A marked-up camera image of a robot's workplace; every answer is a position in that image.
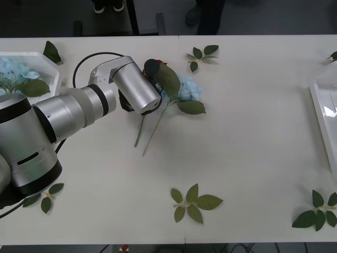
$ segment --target chair leg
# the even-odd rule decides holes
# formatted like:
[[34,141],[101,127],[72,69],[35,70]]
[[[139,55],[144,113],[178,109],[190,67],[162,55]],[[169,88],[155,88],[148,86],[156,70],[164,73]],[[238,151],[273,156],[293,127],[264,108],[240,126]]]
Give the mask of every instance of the chair leg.
[[139,35],[139,28],[136,16],[136,10],[133,0],[126,0],[126,7],[128,12],[128,17],[130,19],[131,28],[133,35]]
[[158,35],[166,35],[166,27],[165,27],[165,20],[164,20],[164,14],[163,13],[157,13],[156,14],[157,19],[157,28],[158,28]]
[[82,37],[83,36],[83,25],[81,21],[75,21],[73,27],[73,36]]

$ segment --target white table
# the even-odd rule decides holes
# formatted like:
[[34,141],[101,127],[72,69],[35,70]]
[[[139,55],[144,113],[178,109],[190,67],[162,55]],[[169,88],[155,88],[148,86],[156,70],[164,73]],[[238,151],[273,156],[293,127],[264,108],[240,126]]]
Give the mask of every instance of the white table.
[[[45,41],[2,39],[0,48],[41,52]],[[68,80],[83,57],[98,51],[130,55],[140,67],[149,58],[168,62],[204,89],[207,114],[183,115],[173,106],[142,157],[142,148],[133,148],[139,116],[118,106],[62,147],[58,181],[65,187],[51,213],[35,206],[1,219],[0,245],[336,241],[337,230],[327,224],[319,232],[291,224],[311,207],[312,189],[326,200],[336,190],[308,86],[337,50],[337,36],[51,41]],[[201,63],[192,74],[184,53],[209,44],[220,46],[217,64]],[[108,59],[86,62],[77,86]],[[204,225],[187,216],[175,223],[170,188],[185,194],[195,183],[200,194],[224,202],[202,211]]]

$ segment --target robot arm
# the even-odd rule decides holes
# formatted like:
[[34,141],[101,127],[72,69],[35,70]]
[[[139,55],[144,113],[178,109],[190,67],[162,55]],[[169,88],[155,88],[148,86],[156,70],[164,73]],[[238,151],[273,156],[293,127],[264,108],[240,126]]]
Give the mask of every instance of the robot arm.
[[97,66],[88,86],[68,89],[35,105],[20,93],[0,96],[0,209],[5,188],[15,188],[23,199],[58,178],[62,166],[52,144],[115,110],[112,82],[137,113],[156,108],[161,100],[129,56]]

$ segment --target leaf cluster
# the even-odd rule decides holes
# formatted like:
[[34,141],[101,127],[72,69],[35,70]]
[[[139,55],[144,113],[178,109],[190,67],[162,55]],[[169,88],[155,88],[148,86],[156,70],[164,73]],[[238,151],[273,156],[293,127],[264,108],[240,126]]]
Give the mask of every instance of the leaf cluster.
[[171,189],[171,197],[175,202],[177,202],[177,205],[174,205],[174,207],[176,207],[174,212],[175,222],[179,222],[184,218],[187,209],[187,214],[193,220],[203,224],[204,220],[199,209],[213,210],[223,201],[222,199],[213,195],[202,195],[198,197],[198,194],[198,184],[195,184],[188,190],[185,197],[186,201],[183,201],[183,196],[177,189]]
[[315,190],[312,191],[312,204],[315,207],[314,210],[308,210],[301,213],[294,221],[293,228],[308,228],[315,225],[316,231],[319,231],[325,222],[327,221],[331,227],[337,225],[337,217],[331,211],[336,209],[334,207],[337,205],[337,194],[334,192],[331,194],[328,200],[328,205],[324,205],[323,197]]
[[202,54],[201,50],[199,48],[194,47],[193,48],[193,55],[187,54],[189,57],[191,57],[193,60],[190,62],[190,69],[192,72],[196,71],[198,68],[198,62],[209,59],[209,58],[218,58],[216,56],[211,56],[210,54],[213,54],[215,51],[217,51],[219,48],[218,45],[209,45],[205,47],[204,49],[204,55]]
[[[56,183],[49,188],[48,193],[43,192],[47,197],[43,198],[41,201],[41,209],[42,211],[47,214],[50,209],[52,208],[52,199],[55,199],[54,194],[60,192],[64,187],[63,183]],[[29,207],[32,204],[36,203],[41,197],[41,193],[34,195],[27,199],[27,201],[23,204],[23,207]]]

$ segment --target shoe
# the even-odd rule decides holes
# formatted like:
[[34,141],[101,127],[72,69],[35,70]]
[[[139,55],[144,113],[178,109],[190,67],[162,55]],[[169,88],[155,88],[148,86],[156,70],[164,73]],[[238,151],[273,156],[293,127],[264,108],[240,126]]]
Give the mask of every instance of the shoe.
[[94,6],[94,12],[97,13],[97,14],[100,14],[102,12],[104,12],[105,10],[105,6],[102,5],[102,4],[95,4]]
[[114,10],[117,12],[121,12],[124,10],[124,3],[123,0],[113,0]]
[[196,25],[199,23],[199,20],[201,18],[201,6],[196,5],[193,9],[190,9],[185,16],[185,22],[187,25]]

